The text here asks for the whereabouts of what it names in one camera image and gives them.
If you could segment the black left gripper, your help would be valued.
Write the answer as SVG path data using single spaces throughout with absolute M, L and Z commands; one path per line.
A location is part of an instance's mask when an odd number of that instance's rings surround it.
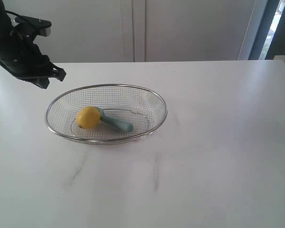
M 40 30 L 32 26 L 0 26 L 0 66 L 19 80 L 47 89 L 49 78 L 62 82 L 67 74 L 33 43 Z

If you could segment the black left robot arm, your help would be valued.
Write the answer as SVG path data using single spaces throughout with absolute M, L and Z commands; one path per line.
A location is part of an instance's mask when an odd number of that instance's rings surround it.
M 0 66 L 15 78 L 42 89 L 48 87 L 50 78 L 63 81 L 64 69 L 54 65 L 33 42 L 36 36 L 50 35 L 51 22 L 15 13 L 17 25 L 13 26 L 10 14 L 0 0 Z

